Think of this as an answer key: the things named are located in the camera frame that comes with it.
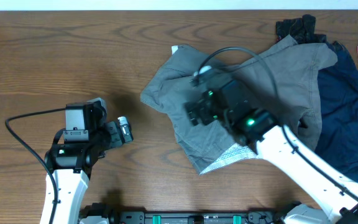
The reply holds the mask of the grey shorts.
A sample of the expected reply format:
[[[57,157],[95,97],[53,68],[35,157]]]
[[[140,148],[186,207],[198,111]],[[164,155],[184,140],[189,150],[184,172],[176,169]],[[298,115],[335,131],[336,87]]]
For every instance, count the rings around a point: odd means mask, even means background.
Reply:
[[[166,114],[198,174],[257,157],[262,131],[286,125],[315,149],[322,130],[318,73],[337,62],[326,44],[287,36],[239,65],[176,45],[140,95]]]

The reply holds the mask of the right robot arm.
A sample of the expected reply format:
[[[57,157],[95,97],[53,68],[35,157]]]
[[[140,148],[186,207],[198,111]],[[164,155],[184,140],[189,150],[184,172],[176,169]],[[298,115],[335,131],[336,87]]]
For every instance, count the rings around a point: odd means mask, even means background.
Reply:
[[[202,94],[185,103],[192,125],[219,121],[240,145],[255,144],[257,155],[278,167],[318,205],[293,205],[280,223],[358,223],[358,183],[347,178],[306,147],[267,110],[249,105],[250,93],[239,80],[202,81],[191,85]]]

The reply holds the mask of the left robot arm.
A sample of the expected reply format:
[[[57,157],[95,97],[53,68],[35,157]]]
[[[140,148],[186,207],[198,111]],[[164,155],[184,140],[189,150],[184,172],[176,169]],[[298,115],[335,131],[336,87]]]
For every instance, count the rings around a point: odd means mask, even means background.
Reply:
[[[65,128],[56,133],[45,155],[49,174],[41,223],[116,223],[113,214],[102,211],[100,205],[89,206],[80,216],[95,163],[107,150],[134,139],[126,117],[107,121],[107,115],[101,98],[66,105]]]

